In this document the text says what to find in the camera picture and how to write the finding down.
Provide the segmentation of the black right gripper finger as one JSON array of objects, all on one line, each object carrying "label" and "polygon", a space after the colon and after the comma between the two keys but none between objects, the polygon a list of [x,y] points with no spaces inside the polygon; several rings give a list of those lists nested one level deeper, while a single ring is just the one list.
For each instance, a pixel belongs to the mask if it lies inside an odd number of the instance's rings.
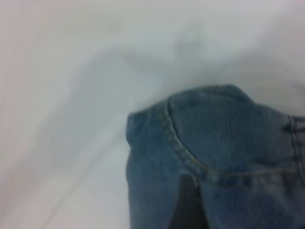
[{"label": "black right gripper finger", "polygon": [[201,189],[193,176],[180,177],[178,200],[168,228],[209,229]]}]

